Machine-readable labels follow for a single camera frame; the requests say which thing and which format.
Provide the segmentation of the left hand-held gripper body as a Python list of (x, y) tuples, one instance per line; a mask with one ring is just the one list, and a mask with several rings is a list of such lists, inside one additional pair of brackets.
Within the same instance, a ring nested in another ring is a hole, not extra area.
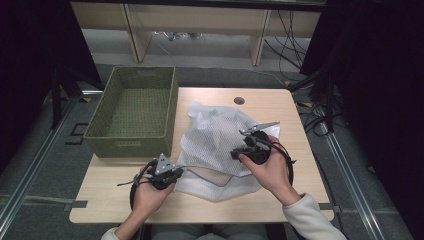
[(176, 166), (164, 155), (160, 154), (148, 167), (149, 182), (158, 190), (166, 189), (177, 181)]

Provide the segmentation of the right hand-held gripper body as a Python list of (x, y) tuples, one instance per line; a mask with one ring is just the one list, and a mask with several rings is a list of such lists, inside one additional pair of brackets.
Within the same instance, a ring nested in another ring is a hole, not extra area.
[(255, 164), (264, 164), (271, 153), (271, 141), (264, 130), (278, 124), (279, 121), (260, 123), (248, 129), (240, 130), (240, 134), (244, 136), (243, 141), (246, 146), (240, 149), (239, 153), (249, 157)]

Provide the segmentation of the white mesh laundry bag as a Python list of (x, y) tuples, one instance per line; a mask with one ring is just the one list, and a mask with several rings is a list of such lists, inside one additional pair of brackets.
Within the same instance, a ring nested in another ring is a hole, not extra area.
[(231, 154), (246, 147), (240, 132), (257, 122), (236, 108), (197, 101), (190, 104), (188, 116), (191, 124), (181, 138), (177, 160), (183, 174), (175, 190), (212, 202), (258, 191), (251, 171)]

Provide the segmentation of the green woven basket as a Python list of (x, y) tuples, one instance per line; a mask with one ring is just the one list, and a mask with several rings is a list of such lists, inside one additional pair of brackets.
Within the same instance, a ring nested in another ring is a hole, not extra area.
[(84, 140), (100, 158), (169, 156), (178, 89), (173, 67), (115, 67)]

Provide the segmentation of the person's right hand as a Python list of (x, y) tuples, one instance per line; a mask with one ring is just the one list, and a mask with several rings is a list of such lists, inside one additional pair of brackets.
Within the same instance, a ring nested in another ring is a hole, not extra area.
[(290, 206), (301, 199), (301, 196), (289, 182), (285, 157), (275, 148), (271, 150), (268, 160), (255, 164), (246, 155), (239, 155), (240, 161), (252, 172), (260, 185), (270, 191), (283, 206)]

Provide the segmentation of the person's left hand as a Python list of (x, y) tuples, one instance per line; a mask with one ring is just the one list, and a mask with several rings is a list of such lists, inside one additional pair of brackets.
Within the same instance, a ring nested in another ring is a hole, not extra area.
[(141, 177), (134, 194), (131, 214), (138, 220), (145, 221), (161, 207), (166, 198), (174, 191), (174, 187), (175, 184), (171, 183), (166, 189), (158, 190), (147, 178)]

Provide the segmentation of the person's legs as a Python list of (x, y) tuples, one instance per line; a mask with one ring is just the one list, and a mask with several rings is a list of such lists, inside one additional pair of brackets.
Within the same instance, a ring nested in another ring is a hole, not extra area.
[(153, 225), (151, 240), (268, 240), (262, 224)]

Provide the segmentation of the black metal stand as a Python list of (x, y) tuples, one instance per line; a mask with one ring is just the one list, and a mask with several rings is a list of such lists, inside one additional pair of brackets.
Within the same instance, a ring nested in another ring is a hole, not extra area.
[(301, 80), (298, 83), (290, 86), (288, 90), (291, 93), (312, 84), (312, 89), (309, 93), (309, 98), (313, 102), (323, 102), (325, 104), (324, 122), (327, 125), (329, 132), (334, 131), (333, 127), (333, 94), (334, 94), (334, 80), (331, 74), (326, 70), (319, 70)]
[(62, 119), (61, 90), (64, 90), (69, 98), (79, 97), (82, 94), (82, 90), (77, 84), (78, 81), (83, 81), (100, 91), (105, 89), (105, 85), (101, 83), (99, 77), (91, 78), (63, 64), (53, 68), (51, 74), (51, 96), (53, 103), (52, 129), (56, 128)]

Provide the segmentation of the grey floor tape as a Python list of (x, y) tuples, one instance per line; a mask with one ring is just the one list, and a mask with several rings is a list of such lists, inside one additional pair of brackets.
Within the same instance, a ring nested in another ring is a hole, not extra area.
[(69, 212), (72, 209), (86, 208), (88, 205), (88, 201), (56, 197), (25, 196), (23, 198), (23, 204), (62, 205), (63, 210)]
[(332, 210), (335, 213), (342, 212), (341, 208), (338, 205), (332, 203), (318, 203), (321, 210)]

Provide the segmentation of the black floor tape mark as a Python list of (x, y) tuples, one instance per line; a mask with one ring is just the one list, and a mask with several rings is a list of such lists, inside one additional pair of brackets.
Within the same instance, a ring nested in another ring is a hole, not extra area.
[(81, 145), (83, 136), (88, 127), (87, 123), (76, 123), (70, 133), (70, 139), (65, 142), (66, 145)]

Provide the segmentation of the black curtain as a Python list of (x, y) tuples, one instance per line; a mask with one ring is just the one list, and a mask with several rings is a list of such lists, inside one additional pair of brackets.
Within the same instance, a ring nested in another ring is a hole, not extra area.
[(70, 0), (0, 0), (0, 173), (47, 94), (80, 81), (101, 86)]
[(302, 72), (326, 70), (362, 149), (424, 240), (424, 0), (326, 0)]

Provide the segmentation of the clear plastic wrap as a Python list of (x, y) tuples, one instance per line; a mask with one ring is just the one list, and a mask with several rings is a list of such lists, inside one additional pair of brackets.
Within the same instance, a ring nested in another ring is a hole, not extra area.
[(169, 41), (199, 39), (201, 33), (186, 33), (186, 32), (155, 32), (155, 35), (163, 35)]

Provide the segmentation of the metal floor rail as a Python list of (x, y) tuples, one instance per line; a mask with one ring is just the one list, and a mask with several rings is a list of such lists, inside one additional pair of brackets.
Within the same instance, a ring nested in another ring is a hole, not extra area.
[(381, 228), (371, 205), (365, 197), (352, 168), (336, 138), (334, 132), (331, 132), (325, 123), (320, 124), (320, 128), (326, 132), (327, 143), (335, 157), (335, 161), (340, 169), (341, 175), (346, 183), (355, 207), (360, 215), (363, 225), (371, 240), (386, 240), (385, 233)]
[[(82, 98), (91, 98), (90, 103)], [(6, 170), (0, 174), (0, 240), (98, 240), (103, 224), (70, 220), (62, 205), (23, 204), (25, 196), (77, 199), (92, 151), (85, 142), (66, 145), (76, 123), (87, 123), (100, 99), (98, 91), (65, 102), (63, 118), (52, 129), (51, 108), (41, 116)]]

